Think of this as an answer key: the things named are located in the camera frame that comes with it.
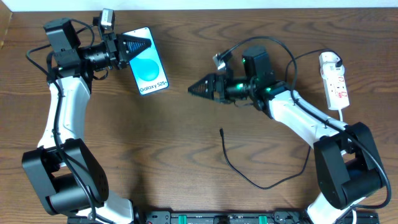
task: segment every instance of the white smartphone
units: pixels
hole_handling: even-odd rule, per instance
[[[169,87],[162,61],[157,53],[149,28],[144,27],[124,34],[147,38],[152,42],[151,47],[145,49],[130,61],[130,67],[136,79],[139,93],[145,95]]]

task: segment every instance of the white power outlet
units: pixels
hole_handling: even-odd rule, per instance
[[[319,56],[321,76],[325,87],[329,110],[341,110],[349,106],[348,91],[344,79],[344,65],[336,67],[340,58],[333,52],[324,52]]]

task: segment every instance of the phone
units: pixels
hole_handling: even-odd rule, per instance
[[[139,93],[145,95],[169,87],[162,61],[157,53],[149,28],[144,27],[124,34],[147,38],[152,42],[151,47],[145,49],[130,61],[130,67],[136,79]]]

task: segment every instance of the white cord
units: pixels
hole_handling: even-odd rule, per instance
[[[353,209],[353,224],[356,224],[356,211]]]
[[[341,109],[338,110],[338,116],[340,117],[340,121],[343,121],[343,112]]]

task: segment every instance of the wooden surface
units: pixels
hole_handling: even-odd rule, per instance
[[[42,26],[72,17],[90,23],[98,12],[15,13],[0,51],[0,222],[65,223],[47,215],[21,167],[22,154],[42,137],[50,104],[44,74],[26,59],[27,50],[47,44]],[[130,69],[111,71],[93,83],[85,142],[108,176],[110,189],[143,208],[264,211],[305,208],[319,189],[311,153],[305,173],[271,190],[258,190],[225,163],[218,129],[224,128],[229,158],[261,185],[298,172],[307,147],[286,126],[254,108],[236,108],[193,97],[187,88],[215,71],[212,56],[254,35],[284,41],[295,54],[335,49],[346,67],[351,105],[345,121],[373,132],[393,198],[378,210],[381,223],[398,218],[398,10],[299,9],[240,11],[125,11],[116,32],[150,27],[170,87],[140,96]],[[83,45],[90,33],[81,34]],[[279,78],[288,55],[265,44]],[[236,68],[241,69],[235,52]],[[42,65],[46,50],[33,55]],[[316,55],[298,62],[298,90],[328,111]],[[364,203],[379,204],[385,189]]]
[[[3,45],[3,40],[6,37],[8,25],[11,20],[12,12],[8,7],[0,1],[0,49]]]

